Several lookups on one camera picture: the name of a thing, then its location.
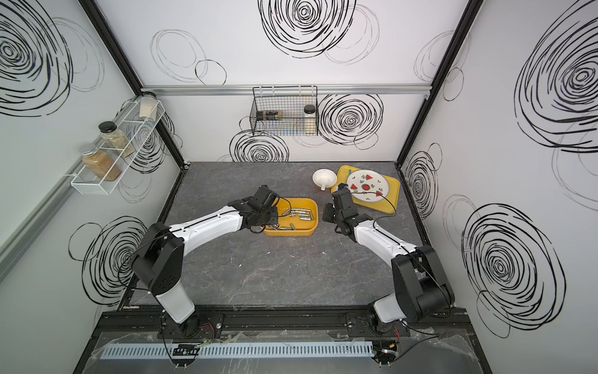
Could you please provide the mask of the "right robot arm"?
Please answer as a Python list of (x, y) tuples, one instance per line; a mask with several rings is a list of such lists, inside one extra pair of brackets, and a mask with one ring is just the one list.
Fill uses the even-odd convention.
[(437, 252), (430, 246), (403, 241), (365, 213), (358, 211), (354, 192), (342, 183), (325, 205), (322, 219), (335, 224), (335, 232), (370, 249), (390, 266), (394, 292), (372, 304), (380, 324), (416, 323), (455, 302)]

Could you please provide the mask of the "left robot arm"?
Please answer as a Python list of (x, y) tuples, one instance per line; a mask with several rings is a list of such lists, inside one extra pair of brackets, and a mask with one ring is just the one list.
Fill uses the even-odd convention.
[(249, 229), (255, 234), (278, 222), (280, 196), (267, 185), (229, 202), (221, 209), (182, 224), (152, 224), (132, 254), (131, 268), (166, 315), (186, 338), (202, 329), (196, 305), (181, 280), (184, 258), (201, 246), (230, 233)]

